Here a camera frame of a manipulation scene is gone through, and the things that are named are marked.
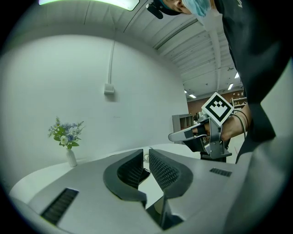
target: ceiling light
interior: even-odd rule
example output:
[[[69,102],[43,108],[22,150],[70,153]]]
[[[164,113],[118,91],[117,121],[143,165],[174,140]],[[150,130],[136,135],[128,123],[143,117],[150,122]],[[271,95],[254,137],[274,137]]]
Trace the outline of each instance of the ceiling light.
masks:
[[[231,83],[231,84],[229,85],[228,90],[232,89],[232,87],[233,87],[233,83]]]
[[[39,5],[43,5],[46,3],[57,2],[57,1],[64,1],[64,0],[38,0],[38,3]],[[132,11],[139,3],[139,0],[95,0],[95,1],[116,5],[129,11]]]

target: curved white wall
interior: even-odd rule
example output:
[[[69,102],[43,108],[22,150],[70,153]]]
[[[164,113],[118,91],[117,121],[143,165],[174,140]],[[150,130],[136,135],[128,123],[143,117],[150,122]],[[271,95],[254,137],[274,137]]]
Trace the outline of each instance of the curved white wall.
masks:
[[[56,116],[85,121],[74,148],[78,159],[170,143],[172,115],[188,113],[178,71],[152,48],[119,33],[116,38],[110,98],[103,93],[113,43],[107,37],[44,37],[2,56],[0,166],[9,186],[65,162],[65,148],[47,137]]]

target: green leaves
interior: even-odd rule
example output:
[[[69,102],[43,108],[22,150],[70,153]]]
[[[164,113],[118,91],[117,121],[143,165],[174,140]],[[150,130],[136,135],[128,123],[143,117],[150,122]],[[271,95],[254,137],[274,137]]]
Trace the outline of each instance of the green leaves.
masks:
[[[76,143],[76,142],[73,142],[71,145],[72,145],[72,146],[79,146],[79,144]]]
[[[57,134],[62,136],[62,135],[65,135],[65,134],[63,134],[64,132],[65,132],[64,128],[59,127],[59,130],[57,131]]]
[[[84,123],[84,121],[79,122],[79,123],[77,124],[77,126],[80,127],[83,123]]]

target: wrist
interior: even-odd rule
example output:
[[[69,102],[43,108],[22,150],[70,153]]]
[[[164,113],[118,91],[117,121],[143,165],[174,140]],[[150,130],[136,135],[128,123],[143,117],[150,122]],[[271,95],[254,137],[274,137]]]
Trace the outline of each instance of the wrist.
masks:
[[[227,141],[230,138],[238,136],[242,133],[243,129],[240,120],[235,116],[231,116],[223,124],[221,138],[223,141]]]

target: small white vase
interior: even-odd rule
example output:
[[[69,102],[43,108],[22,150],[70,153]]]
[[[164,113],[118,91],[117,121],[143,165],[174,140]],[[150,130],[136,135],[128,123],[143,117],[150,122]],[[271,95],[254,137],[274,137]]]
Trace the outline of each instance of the small white vase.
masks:
[[[75,167],[77,165],[74,152],[71,149],[66,149],[66,157],[71,167]]]

